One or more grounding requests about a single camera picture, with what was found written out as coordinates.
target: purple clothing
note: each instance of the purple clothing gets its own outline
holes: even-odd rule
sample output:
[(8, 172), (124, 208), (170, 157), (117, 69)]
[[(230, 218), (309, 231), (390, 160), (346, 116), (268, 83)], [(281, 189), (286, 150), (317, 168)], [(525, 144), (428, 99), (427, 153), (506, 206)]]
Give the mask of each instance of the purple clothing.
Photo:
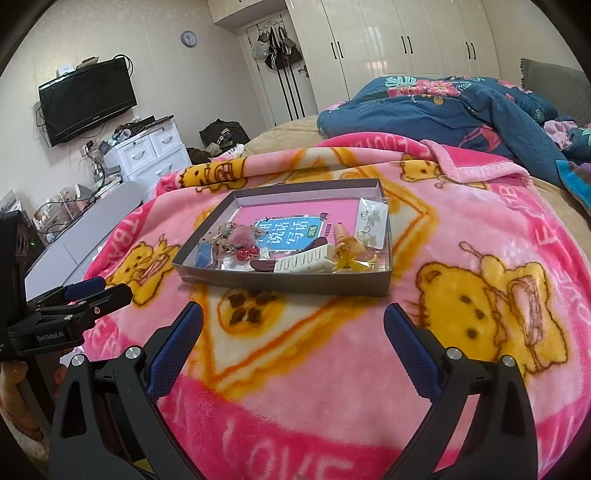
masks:
[(577, 128), (575, 122), (557, 122), (555, 120), (550, 120), (544, 124), (544, 132), (548, 134), (561, 150), (569, 148), (573, 144), (567, 133), (573, 128)]

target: drawer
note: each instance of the drawer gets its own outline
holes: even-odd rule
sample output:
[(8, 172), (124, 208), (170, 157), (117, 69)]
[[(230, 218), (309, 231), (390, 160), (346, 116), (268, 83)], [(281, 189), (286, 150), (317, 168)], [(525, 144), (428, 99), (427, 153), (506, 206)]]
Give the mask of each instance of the drawer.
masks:
[(158, 157), (182, 143), (177, 126), (174, 123), (164, 125), (155, 132), (150, 133), (149, 137)]
[(177, 147), (170, 155), (158, 160), (154, 165), (130, 175), (129, 179), (139, 183), (148, 192), (148, 198), (150, 198), (151, 190), (162, 177), (190, 165), (191, 161), (187, 150), (185, 150), (184, 145), (181, 145), (180, 148)]
[(139, 168), (156, 160), (156, 152), (148, 135), (138, 138), (129, 145), (124, 146), (119, 152), (125, 171), (132, 173)]

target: blue comforter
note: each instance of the blue comforter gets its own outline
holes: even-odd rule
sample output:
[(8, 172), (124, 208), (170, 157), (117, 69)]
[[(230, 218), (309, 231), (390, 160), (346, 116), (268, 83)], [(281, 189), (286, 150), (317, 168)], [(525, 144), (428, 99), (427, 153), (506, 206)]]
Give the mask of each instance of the blue comforter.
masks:
[(551, 103), (502, 80), (380, 77), (350, 101), (321, 112), (318, 129), (328, 138), (387, 132), (493, 153), (561, 186), (556, 161), (566, 159), (540, 127), (556, 117)]

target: black bag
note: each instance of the black bag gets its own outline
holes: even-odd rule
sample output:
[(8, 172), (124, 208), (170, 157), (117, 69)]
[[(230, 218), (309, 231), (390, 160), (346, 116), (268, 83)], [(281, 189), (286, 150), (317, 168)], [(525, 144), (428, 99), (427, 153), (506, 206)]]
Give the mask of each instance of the black bag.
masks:
[(275, 38), (275, 32), (271, 29), (269, 34), (269, 55), (265, 59), (265, 64), (271, 70), (283, 70), (286, 67), (285, 55), (282, 45)]
[(287, 36), (285, 28), (279, 27), (278, 32), (279, 39), (284, 50), (285, 66), (293, 65), (294, 63), (298, 63), (299, 61), (304, 60), (304, 57), (297, 49), (296, 42), (294, 42), (290, 37)]
[(220, 120), (219, 118), (205, 127), (203, 130), (199, 132), (201, 135), (201, 140), (203, 141), (203, 145), (206, 147), (210, 143), (215, 143), (219, 145), (219, 140), (222, 136), (224, 130), (230, 130), (230, 134), (232, 135), (232, 144), (230, 146), (224, 146), (222, 151), (230, 150), (230, 148), (235, 147), (239, 143), (245, 145), (250, 142), (250, 138), (242, 128), (242, 125), (238, 122), (225, 122), (224, 120)]

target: white wardrobe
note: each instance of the white wardrobe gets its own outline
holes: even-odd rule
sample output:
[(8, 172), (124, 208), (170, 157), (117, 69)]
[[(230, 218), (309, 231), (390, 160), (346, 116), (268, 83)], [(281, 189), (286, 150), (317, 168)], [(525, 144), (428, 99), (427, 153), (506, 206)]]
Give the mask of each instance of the white wardrobe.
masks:
[(499, 77), (480, 0), (288, 0), (318, 110), (384, 75)]

